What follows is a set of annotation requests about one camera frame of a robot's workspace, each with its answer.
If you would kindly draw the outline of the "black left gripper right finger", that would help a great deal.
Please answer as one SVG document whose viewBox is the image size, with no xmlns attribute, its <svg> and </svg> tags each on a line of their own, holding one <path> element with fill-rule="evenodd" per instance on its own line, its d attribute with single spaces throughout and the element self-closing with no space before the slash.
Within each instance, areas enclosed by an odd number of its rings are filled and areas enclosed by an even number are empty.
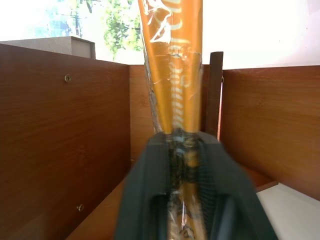
<svg viewBox="0 0 320 240">
<path fill-rule="evenodd" d="M 278 240 L 248 174 L 218 140 L 198 134 L 197 183 L 208 240 Z"/>
</svg>

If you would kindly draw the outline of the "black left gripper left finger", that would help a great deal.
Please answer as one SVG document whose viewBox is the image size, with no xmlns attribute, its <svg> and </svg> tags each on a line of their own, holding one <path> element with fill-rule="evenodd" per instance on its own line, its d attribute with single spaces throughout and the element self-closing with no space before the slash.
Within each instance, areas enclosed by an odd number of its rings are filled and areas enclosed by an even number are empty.
<svg viewBox="0 0 320 240">
<path fill-rule="evenodd" d="M 168 240 L 175 179 L 173 136 L 157 133 L 125 178 L 114 240 Z"/>
</svg>

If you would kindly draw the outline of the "grey cabinet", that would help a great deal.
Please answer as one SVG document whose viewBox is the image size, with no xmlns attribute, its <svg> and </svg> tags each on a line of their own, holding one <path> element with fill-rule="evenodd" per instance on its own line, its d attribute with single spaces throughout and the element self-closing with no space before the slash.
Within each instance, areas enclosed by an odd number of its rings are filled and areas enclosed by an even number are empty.
<svg viewBox="0 0 320 240">
<path fill-rule="evenodd" d="M 96 59 L 95 43 L 75 36 L 6 40 L 0 44 Z"/>
</svg>

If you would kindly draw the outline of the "wooden bookshelf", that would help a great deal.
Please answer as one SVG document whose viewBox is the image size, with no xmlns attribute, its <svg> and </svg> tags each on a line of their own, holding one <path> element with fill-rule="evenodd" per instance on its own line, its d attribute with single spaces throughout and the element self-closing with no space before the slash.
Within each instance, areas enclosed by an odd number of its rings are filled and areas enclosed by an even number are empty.
<svg viewBox="0 0 320 240">
<path fill-rule="evenodd" d="M 257 190 L 320 201 L 320 65 L 222 77 L 219 137 Z M 203 130 L 208 80 L 205 65 Z M 0 240 L 112 240 L 152 134 L 142 65 L 0 44 Z"/>
</svg>

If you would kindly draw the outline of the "dark brown book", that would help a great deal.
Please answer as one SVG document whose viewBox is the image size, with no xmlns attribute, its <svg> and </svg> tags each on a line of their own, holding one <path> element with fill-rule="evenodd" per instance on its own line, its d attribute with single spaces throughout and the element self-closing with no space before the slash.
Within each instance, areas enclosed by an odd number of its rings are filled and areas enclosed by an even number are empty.
<svg viewBox="0 0 320 240">
<path fill-rule="evenodd" d="M 223 51 L 210 53 L 205 132 L 219 140 L 221 89 L 223 83 Z"/>
</svg>

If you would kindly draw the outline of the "orange plastic snack packet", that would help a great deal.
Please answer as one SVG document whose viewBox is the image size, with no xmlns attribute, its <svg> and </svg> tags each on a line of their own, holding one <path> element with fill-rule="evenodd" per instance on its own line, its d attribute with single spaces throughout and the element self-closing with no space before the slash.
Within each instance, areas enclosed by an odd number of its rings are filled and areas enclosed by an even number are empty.
<svg viewBox="0 0 320 240">
<path fill-rule="evenodd" d="M 203 0 L 138 0 L 155 117 L 169 151 L 167 240 L 208 240 L 198 194 Z"/>
</svg>

